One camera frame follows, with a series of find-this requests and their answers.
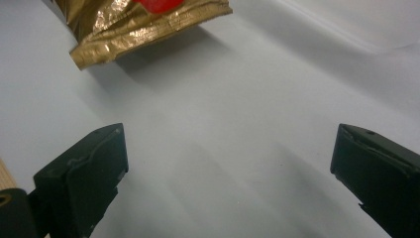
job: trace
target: white table surface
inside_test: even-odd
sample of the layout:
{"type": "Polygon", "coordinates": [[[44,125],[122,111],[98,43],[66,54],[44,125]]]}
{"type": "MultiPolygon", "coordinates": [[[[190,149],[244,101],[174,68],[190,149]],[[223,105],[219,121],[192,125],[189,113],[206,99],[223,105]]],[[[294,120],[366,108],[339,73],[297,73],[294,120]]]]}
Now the white table surface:
{"type": "Polygon", "coordinates": [[[80,71],[44,1],[1,0],[0,157],[17,183],[123,122],[130,171],[92,237],[388,237],[329,167],[339,123],[420,153],[420,45],[367,53],[278,1],[231,6],[80,71]]]}

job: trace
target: black plastic part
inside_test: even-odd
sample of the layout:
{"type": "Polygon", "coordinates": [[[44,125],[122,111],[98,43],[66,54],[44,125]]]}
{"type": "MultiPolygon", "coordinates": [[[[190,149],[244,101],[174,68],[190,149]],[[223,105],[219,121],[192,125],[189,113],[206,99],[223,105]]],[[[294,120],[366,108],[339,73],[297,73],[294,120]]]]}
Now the black plastic part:
{"type": "Polygon", "coordinates": [[[0,217],[0,238],[40,238],[23,190],[0,191],[0,217]]]}
{"type": "Polygon", "coordinates": [[[420,156],[375,132],[340,125],[331,173],[391,237],[420,237],[420,156]]]}
{"type": "Polygon", "coordinates": [[[122,124],[90,133],[45,166],[31,193],[41,236],[47,229],[52,238],[89,237],[127,171],[122,124]]]}

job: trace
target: gold foil packaging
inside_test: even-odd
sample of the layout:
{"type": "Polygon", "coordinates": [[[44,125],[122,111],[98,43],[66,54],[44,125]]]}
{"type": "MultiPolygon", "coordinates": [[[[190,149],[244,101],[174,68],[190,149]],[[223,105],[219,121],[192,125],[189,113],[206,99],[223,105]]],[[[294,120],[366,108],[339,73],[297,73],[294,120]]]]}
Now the gold foil packaging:
{"type": "Polygon", "coordinates": [[[70,55],[79,68],[107,62],[173,36],[189,27],[232,13],[229,0],[184,0],[153,14],[133,0],[53,0],[78,41],[70,55]]]}

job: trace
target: red object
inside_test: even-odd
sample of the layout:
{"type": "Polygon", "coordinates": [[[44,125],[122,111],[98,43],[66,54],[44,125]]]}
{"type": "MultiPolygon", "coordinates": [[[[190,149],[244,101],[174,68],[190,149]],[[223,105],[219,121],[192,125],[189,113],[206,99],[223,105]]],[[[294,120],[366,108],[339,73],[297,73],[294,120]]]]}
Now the red object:
{"type": "Polygon", "coordinates": [[[183,0],[133,0],[140,2],[151,13],[159,14],[179,6],[183,0]]]}

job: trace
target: snack bag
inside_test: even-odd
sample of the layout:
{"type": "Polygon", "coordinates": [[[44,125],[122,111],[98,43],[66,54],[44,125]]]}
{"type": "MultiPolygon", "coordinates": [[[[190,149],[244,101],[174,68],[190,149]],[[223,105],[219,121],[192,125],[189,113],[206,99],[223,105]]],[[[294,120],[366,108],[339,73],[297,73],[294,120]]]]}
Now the snack bag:
{"type": "Polygon", "coordinates": [[[108,62],[218,16],[229,0],[53,0],[78,41],[79,68],[108,62]]]}

